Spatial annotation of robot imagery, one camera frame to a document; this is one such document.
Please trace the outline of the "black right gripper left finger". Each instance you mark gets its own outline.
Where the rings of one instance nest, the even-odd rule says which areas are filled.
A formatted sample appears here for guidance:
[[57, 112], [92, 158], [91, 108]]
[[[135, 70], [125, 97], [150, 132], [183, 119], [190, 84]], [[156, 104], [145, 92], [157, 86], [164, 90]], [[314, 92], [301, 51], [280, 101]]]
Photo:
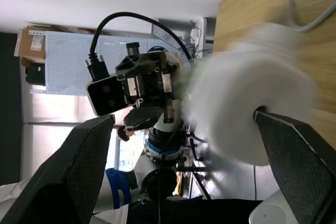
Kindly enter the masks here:
[[83, 122], [33, 176], [1, 186], [1, 223], [89, 223], [114, 124], [109, 114]]

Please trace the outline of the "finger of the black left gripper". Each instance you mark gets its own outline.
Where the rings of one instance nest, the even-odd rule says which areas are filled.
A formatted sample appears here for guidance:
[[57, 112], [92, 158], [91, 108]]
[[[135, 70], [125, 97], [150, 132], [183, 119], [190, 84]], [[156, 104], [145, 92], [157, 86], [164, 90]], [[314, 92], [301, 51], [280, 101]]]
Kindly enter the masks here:
[[161, 107], [147, 106], [131, 110], [124, 118], [126, 131], [138, 131], [153, 127], [160, 119]]
[[115, 68], [115, 73], [122, 77], [149, 74], [164, 69], [167, 65], [166, 53], [155, 51], [145, 54], [126, 56]]

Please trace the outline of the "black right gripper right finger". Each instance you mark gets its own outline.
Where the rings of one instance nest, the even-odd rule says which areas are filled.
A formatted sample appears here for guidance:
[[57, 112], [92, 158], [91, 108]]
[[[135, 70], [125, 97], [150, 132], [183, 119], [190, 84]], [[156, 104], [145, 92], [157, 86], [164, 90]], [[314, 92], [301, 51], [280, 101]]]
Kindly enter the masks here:
[[257, 111], [275, 180], [299, 223], [335, 223], [335, 149], [309, 124]]

